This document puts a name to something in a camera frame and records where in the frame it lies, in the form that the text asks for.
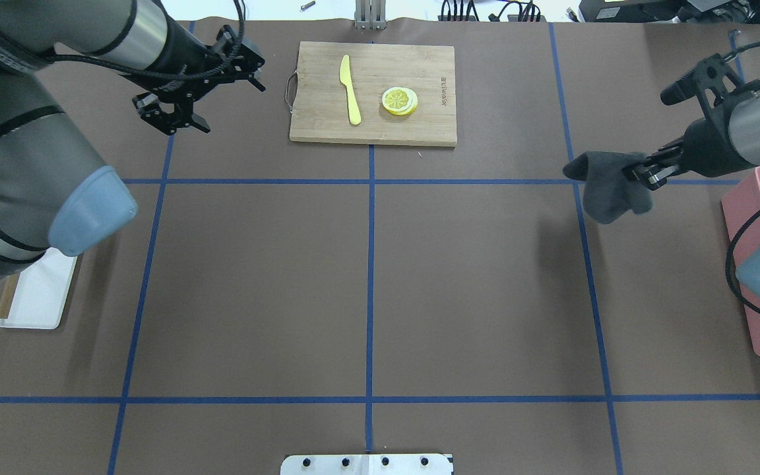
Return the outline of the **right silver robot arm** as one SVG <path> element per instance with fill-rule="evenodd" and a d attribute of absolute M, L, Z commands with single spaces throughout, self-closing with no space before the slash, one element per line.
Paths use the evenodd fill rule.
<path fill-rule="evenodd" d="M 658 189 L 673 175 L 694 172 L 703 177 L 720 177 L 760 166 L 760 94 L 757 82 L 743 84 L 720 104 L 707 103 L 704 92 L 697 93 L 703 117 L 687 127 L 676 141 L 663 146 L 622 174 L 650 190 Z M 744 220 L 731 237 L 726 252 L 724 274 L 733 295 L 747 309 L 760 315 L 760 244 L 741 264 L 735 251 L 742 238 L 760 219 L 760 207 Z"/>

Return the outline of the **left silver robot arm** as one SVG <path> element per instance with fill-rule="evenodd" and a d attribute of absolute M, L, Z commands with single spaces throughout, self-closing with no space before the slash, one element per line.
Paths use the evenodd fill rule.
<path fill-rule="evenodd" d="M 257 90 L 265 64 L 237 25 L 200 42 L 160 1 L 0 1 L 0 281 L 49 249 L 76 257 L 135 218 L 138 204 L 37 73 L 61 62 L 105 67 L 144 90 L 139 117 L 172 136 L 208 133 L 194 104 L 217 85 Z"/>

